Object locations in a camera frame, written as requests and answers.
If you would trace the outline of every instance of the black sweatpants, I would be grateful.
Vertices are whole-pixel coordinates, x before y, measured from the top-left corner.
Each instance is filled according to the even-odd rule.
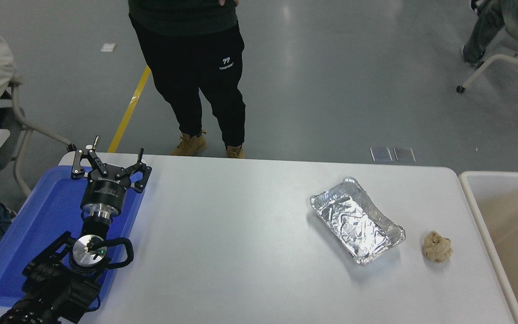
[[[245,103],[237,86],[245,44],[239,25],[208,35],[165,36],[129,18],[155,87],[171,105],[179,130],[191,136],[201,133],[201,90],[219,122],[225,145],[243,144]]]

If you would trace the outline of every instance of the shoe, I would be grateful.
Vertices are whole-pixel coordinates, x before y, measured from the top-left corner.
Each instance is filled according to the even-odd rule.
[[[485,3],[485,0],[469,0],[469,5],[471,6],[471,9],[479,16],[481,14],[481,10],[479,7],[481,7]]]
[[[225,150],[228,158],[245,158],[245,154],[243,153],[243,145],[239,146],[227,146]]]
[[[207,134],[207,132],[202,131],[201,134],[193,137],[181,133],[181,142],[169,155],[193,156],[196,153],[202,152],[207,148],[207,140],[203,137],[203,134]]]
[[[464,49],[465,49],[465,45],[463,45],[463,47],[461,47],[461,59],[463,59],[463,62],[465,62],[465,64],[467,64],[467,66],[476,67],[479,64],[479,62],[481,62],[481,59],[483,58],[483,56],[485,56],[485,51],[483,51],[483,53],[481,53],[481,55],[479,55],[479,58],[477,59],[476,62],[467,62],[465,60],[465,55],[463,53]]]

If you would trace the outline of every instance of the chair leg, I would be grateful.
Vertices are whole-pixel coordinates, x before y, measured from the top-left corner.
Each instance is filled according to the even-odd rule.
[[[23,164],[29,141],[31,141],[31,135],[33,135],[33,129],[27,128],[25,135],[23,135],[23,140],[21,141],[21,146],[19,147],[15,163],[13,164],[13,178],[15,178],[15,182],[17,182],[17,185],[20,187],[25,197],[29,197],[31,189],[27,183],[25,183],[25,180],[23,180],[23,176],[21,175],[21,164]]]
[[[21,123],[21,125],[25,125],[25,127],[38,131],[39,133],[42,133],[43,135],[45,135],[47,137],[53,138],[54,140],[56,140],[58,142],[62,142],[65,145],[72,144],[69,139],[66,139],[65,137],[58,135],[58,134],[54,133],[53,131],[43,128],[40,125],[37,125],[37,124],[27,120],[23,116],[23,113],[21,113],[21,109],[19,107],[19,86],[18,85],[12,86],[11,95],[12,95],[13,112],[16,115],[17,121],[19,121],[19,123]]]
[[[463,82],[462,85],[458,86],[457,92],[462,93],[465,91],[465,89],[468,88],[475,81],[475,79],[483,74],[483,72],[491,65],[491,63],[495,61],[506,61],[518,65],[518,58],[514,58],[505,54],[495,54],[486,60],[485,63],[483,63],[483,65],[481,65],[481,67],[477,69],[475,73],[473,73],[465,82]]]

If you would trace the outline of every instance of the gray floor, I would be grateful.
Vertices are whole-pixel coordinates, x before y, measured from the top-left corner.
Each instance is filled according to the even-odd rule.
[[[459,57],[477,19],[467,1],[241,0],[238,16],[248,158],[373,163],[372,146],[409,147],[421,166],[518,171],[518,67],[497,64],[455,92],[473,72]],[[127,2],[0,1],[0,34],[26,80],[27,116],[79,146],[100,135],[107,151],[145,66]],[[204,127],[202,155],[222,157],[205,101]],[[118,152],[167,154],[178,140],[150,80]],[[27,182],[64,153],[35,135]],[[23,203],[10,167],[0,199]]]

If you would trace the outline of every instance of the white plastic bin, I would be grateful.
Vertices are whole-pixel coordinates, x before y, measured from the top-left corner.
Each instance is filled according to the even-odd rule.
[[[468,171],[459,180],[518,323],[518,172]]]

